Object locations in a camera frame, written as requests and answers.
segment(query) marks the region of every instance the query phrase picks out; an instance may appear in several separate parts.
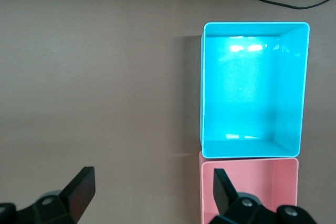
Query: gray table surface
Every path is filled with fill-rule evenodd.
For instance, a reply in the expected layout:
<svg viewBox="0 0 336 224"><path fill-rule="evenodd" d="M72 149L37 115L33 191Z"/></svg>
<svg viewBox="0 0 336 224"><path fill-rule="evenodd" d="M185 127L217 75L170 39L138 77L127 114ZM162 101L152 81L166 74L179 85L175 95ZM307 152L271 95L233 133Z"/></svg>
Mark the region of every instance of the gray table surface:
<svg viewBox="0 0 336 224"><path fill-rule="evenodd" d="M322 0L276 0L314 4ZM84 223L199 223L200 36L210 21L311 27L298 204L335 221L336 0L0 0L0 201L83 166Z"/></svg>

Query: empty container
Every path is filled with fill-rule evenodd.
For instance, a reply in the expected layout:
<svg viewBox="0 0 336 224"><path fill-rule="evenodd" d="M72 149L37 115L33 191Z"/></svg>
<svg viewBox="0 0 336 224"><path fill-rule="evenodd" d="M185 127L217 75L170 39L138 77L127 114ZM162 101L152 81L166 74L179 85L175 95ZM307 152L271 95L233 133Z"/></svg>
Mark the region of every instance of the empty container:
<svg viewBox="0 0 336 224"><path fill-rule="evenodd" d="M307 23L208 23L201 42L206 158L300 152Z"/></svg>
<svg viewBox="0 0 336 224"><path fill-rule="evenodd" d="M237 192L257 196L268 209L297 204L298 160L261 158L207 161L199 155L201 183L201 223L208 224L218 215L213 196L214 169L223 168Z"/></svg>

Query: blue plastic container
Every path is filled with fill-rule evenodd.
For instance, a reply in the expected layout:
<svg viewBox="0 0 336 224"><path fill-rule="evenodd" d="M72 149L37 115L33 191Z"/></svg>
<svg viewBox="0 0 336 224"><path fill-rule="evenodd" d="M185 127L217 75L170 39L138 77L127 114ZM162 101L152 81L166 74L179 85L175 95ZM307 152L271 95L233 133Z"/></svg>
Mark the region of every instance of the blue plastic container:
<svg viewBox="0 0 336 224"><path fill-rule="evenodd" d="M309 25L208 23L201 42L202 154L300 153Z"/></svg>

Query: bolt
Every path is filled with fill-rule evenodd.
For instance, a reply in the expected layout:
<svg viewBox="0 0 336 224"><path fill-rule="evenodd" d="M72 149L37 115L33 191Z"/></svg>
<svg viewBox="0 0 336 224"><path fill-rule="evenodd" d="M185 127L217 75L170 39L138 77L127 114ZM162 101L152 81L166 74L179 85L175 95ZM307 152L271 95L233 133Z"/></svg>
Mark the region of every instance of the bolt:
<svg viewBox="0 0 336 224"><path fill-rule="evenodd" d="M290 216L297 216L298 215L298 212L296 212L295 209L293 209L291 207L286 207L285 212L286 212L286 214L288 214Z"/></svg>
<svg viewBox="0 0 336 224"><path fill-rule="evenodd" d="M46 198L45 200L42 201L42 205L48 205L53 201L53 198Z"/></svg>
<svg viewBox="0 0 336 224"><path fill-rule="evenodd" d="M243 199L243 200L241 201L241 203L243 203L243 205L244 205L245 207L251 207L251 206L253 206L252 201L249 200L249 199Z"/></svg>

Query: pink bin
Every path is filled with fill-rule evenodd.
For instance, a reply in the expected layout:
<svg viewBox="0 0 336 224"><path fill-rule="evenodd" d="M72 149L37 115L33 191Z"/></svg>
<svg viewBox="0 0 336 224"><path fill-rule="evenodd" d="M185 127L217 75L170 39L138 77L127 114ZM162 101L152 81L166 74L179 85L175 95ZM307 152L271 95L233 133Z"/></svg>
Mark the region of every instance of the pink bin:
<svg viewBox="0 0 336 224"><path fill-rule="evenodd" d="M276 211L280 205L297 204L298 169L296 158L227 159L208 161L199 155L201 223L208 224L218 210L213 196L214 169L223 168L237 192L257 196Z"/></svg>

